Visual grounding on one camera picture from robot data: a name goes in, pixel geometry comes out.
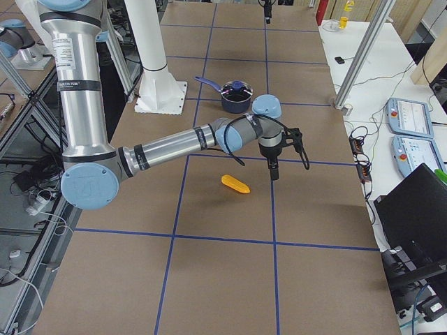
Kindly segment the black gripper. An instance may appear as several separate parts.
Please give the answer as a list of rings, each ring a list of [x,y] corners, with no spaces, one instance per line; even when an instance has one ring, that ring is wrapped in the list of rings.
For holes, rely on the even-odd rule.
[[[279,179],[278,157],[282,153],[281,140],[281,135],[276,135],[275,137],[260,137],[258,139],[260,153],[268,160],[270,179],[272,181]]]

